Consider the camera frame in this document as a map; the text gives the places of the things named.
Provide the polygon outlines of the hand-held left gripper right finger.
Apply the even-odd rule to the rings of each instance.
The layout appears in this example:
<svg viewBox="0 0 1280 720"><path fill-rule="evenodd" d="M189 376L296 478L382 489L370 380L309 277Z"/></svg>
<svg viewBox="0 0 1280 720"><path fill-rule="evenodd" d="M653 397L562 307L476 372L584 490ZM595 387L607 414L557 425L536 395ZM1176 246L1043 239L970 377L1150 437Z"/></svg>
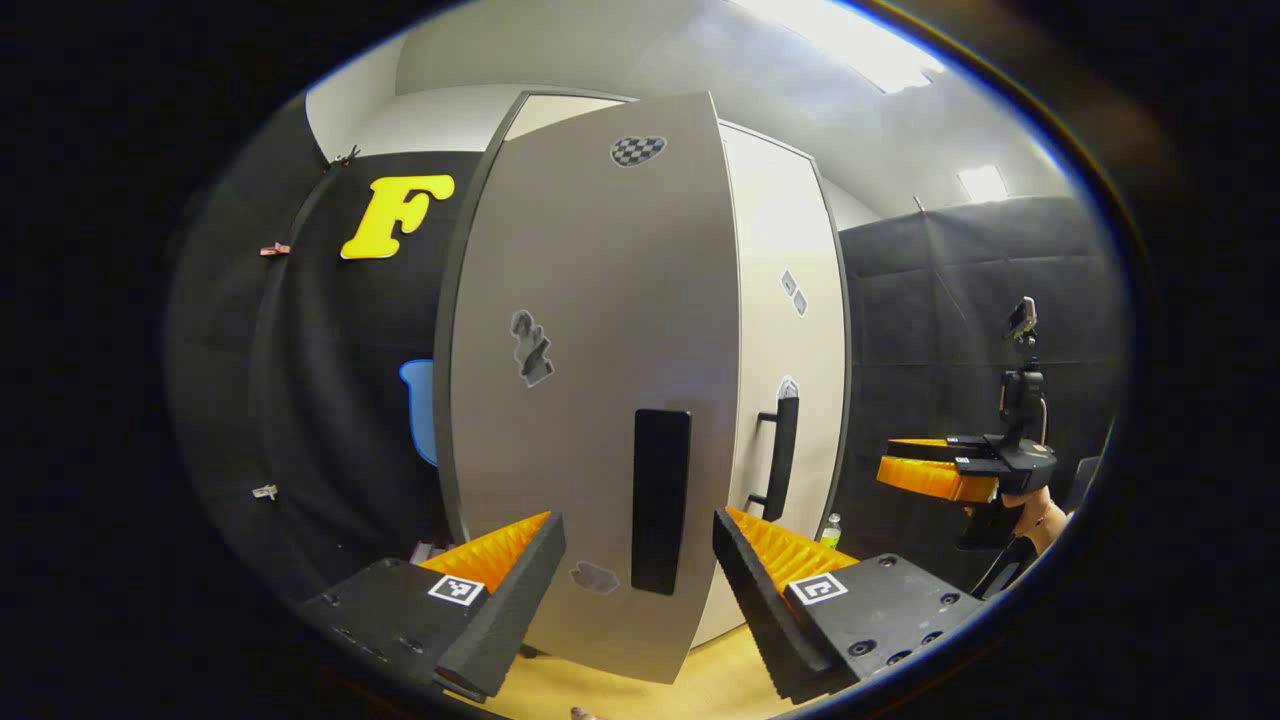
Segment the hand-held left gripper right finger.
<svg viewBox="0 0 1280 720"><path fill-rule="evenodd" d="M794 705L908 665L983 600L899 553L856 560L736 509L712 547L777 694Z"/></svg>

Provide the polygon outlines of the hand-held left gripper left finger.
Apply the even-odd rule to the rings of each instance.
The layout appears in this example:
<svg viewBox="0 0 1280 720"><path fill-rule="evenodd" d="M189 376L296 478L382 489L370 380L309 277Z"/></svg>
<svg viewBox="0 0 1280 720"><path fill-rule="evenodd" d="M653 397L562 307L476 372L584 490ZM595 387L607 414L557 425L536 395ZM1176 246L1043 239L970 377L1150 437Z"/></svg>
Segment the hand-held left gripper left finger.
<svg viewBox="0 0 1280 720"><path fill-rule="evenodd" d="M547 511L424 562L380 559L296 607L310 628L407 693L498 694L566 550Z"/></svg>

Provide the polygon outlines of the white shoe cabinet door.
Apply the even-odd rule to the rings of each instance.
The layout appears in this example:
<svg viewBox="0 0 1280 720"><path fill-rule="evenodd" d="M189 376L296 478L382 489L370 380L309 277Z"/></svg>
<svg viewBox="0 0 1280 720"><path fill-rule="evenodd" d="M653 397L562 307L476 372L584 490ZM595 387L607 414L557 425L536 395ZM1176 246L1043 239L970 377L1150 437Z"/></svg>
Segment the white shoe cabinet door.
<svg viewBox="0 0 1280 720"><path fill-rule="evenodd" d="M526 644L672 683L716 574L739 411L739 242L707 91L503 141L468 224L438 425L479 536L553 511Z"/></svg>
<svg viewBox="0 0 1280 720"><path fill-rule="evenodd" d="M728 505L751 515L765 495L785 391L797 436L780 525L813 539L829 516L849 398L847 300L817 167L796 150L721 127L739 259L737 420Z"/></svg>

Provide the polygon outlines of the white and grey shoe cabinet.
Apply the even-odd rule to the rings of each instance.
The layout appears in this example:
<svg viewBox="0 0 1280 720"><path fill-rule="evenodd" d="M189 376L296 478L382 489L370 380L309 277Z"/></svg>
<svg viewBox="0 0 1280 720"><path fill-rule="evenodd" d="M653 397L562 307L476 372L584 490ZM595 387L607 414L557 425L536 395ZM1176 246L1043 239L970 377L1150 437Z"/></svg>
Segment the white and grey shoe cabinet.
<svg viewBox="0 0 1280 720"><path fill-rule="evenodd" d="M457 521L460 521L461 527L466 529L466 532L470 536L475 534L472 534L467 529L460 515L460 495L454 474L451 470L444 469L442 465L442 446L438 439L438 425L440 421L444 421L448 418L448 409L447 409L448 393L445 389L445 378L448 366L445 361L445 354L449 350L453 302L457 291L456 288L457 281L460 278L460 265L463 255L463 246L467 238L468 224L471 222L471 215L474 214L479 192L486 178L489 168L497 155L497 151L503 143L503 141L518 137L521 135L526 135L527 132L557 123L559 120L582 115L589 111L595 111L604 108L612 108L618 104L634 102L634 101L639 100L618 100L612 97L590 97L590 96L573 96L573 95L561 95L561 94L534 94L534 92L521 94L520 97L513 104L513 106L511 108L508 117L503 119L499 128L494 133L490 146L483 155L481 164L477 169L476 183L468 191L467 197L463 201L463 213L462 217L460 218L460 227L454 241L454 250L451 256L451 268L449 268L445 292L442 296L442 310L439 314L438 329L436 329L436 370L435 370L436 388L434 396L435 401L434 421L436 425L435 429L436 447L440 459L442 475L445 479L448 479L452 484L452 495L454 497L453 516ZM722 126L723 123L730 123L731 126L736 126L741 129L746 129L753 133L760 135L765 138L771 138L777 143L782 143L788 149L808 155L814 161L822 192L828 211L831 214L832 225L837 236L837 227L835 224L835 219L829 210L829 204L826 197L826 191L820 181L820 173L818 170L817 160L810 154L804 152L790 143L773 138L768 135L763 135L759 131L750 129L745 126L740 126L733 122L723 119L717 111L717 108L716 113L719 118L719 126ZM838 237L836 249L838 254L838 264L844 272L844 261L838 250ZM760 514L756 516L768 518L776 520L777 523L780 523L780 518L783 512L785 498L788 491L788 478L794 465L795 443L797 436L797 413L799 413L799 397L790 391L785 391L777 398L776 410L773 413L760 414L760 419L763 421L772 421L776 425L774 447L771 459L768 491L763 496L751 495L750 501L754 503L759 503L762 507ZM707 642L713 641L719 635L723 635L724 633L735 629L736 626L740 626L741 623L742 623L741 612L736 609L736 605L730 592L728 583L724 579L724 575L721 571L719 565L716 560L716 574L710 587L709 600L704 609L701 623L695 635L695 641L690 652L695 650L698 646L705 644Z"/></svg>

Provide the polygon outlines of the small ceiling light panel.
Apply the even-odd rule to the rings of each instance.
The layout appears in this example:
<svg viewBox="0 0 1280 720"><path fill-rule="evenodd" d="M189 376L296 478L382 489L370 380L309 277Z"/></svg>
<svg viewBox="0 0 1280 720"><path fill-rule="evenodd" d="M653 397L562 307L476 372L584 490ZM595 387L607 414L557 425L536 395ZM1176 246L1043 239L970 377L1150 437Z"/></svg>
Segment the small ceiling light panel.
<svg viewBox="0 0 1280 720"><path fill-rule="evenodd" d="M965 168L956 177L969 202L1002 202L1012 196L995 164Z"/></svg>

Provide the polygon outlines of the long ceiling light panel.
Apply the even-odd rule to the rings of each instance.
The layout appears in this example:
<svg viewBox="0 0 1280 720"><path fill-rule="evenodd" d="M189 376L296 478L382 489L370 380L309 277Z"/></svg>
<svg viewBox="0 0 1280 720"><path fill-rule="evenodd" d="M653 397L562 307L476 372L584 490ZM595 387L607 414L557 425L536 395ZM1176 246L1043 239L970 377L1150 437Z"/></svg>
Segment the long ceiling light panel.
<svg viewBox="0 0 1280 720"><path fill-rule="evenodd" d="M948 68L934 55L840 0L730 0L844 63L882 94L923 88Z"/></svg>

